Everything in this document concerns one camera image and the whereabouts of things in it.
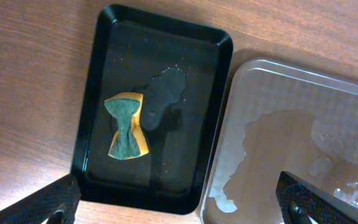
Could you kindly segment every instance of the tray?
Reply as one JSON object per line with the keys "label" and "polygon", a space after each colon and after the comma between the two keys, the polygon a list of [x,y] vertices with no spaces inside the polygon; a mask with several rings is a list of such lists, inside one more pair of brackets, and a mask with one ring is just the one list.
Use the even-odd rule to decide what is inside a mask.
{"label": "tray", "polygon": [[[81,199],[192,212],[216,147],[232,50],[222,30],[120,5],[105,7],[71,165]],[[117,126],[103,101],[125,91],[144,94],[140,124],[150,153],[119,161],[108,156]]]}
{"label": "tray", "polygon": [[203,223],[283,223],[283,170],[358,208],[358,84],[252,60],[234,75]]}

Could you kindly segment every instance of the brown wooden tabletop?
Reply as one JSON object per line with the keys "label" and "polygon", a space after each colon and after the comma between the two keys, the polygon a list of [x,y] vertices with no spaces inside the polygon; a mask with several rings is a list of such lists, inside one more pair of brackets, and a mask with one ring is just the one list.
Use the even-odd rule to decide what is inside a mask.
{"label": "brown wooden tabletop", "polygon": [[[224,29],[231,74],[262,56],[358,81],[354,0],[0,0],[0,209],[69,173],[96,19],[112,3]],[[76,223],[199,222],[89,202],[76,213]]]}

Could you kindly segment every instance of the gray tray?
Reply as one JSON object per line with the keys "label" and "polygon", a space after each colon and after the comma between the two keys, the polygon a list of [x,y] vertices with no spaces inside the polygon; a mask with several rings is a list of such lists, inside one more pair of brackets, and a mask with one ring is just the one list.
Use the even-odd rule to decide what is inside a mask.
{"label": "gray tray", "polygon": [[287,170],[358,208],[358,85],[264,59],[234,75],[203,223],[282,223]]}

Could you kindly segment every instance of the green scouring pad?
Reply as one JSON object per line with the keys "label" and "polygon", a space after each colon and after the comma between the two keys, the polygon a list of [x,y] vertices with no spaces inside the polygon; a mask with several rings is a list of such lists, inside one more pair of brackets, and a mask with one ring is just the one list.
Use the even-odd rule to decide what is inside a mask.
{"label": "green scouring pad", "polygon": [[104,101],[104,106],[117,119],[118,124],[118,131],[114,134],[110,145],[109,156],[124,160],[149,153],[140,128],[142,103],[141,93],[120,93]]}

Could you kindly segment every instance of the black object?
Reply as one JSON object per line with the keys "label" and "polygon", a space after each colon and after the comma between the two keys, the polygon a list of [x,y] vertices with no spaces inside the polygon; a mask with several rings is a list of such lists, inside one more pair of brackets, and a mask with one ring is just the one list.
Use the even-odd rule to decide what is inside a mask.
{"label": "black object", "polygon": [[[217,143],[232,51],[231,38],[222,30],[120,5],[105,7],[96,26],[71,165],[81,199],[192,212]],[[108,157],[116,127],[103,101],[172,70],[186,76],[186,89],[161,113],[156,129],[142,127],[150,153],[126,161]],[[151,111],[146,102],[140,124],[153,116],[144,111]]]}
{"label": "black object", "polygon": [[0,211],[0,223],[74,223],[80,188],[68,174],[36,193]]}
{"label": "black object", "polygon": [[276,196],[285,224],[358,223],[358,209],[289,172],[281,172]]}

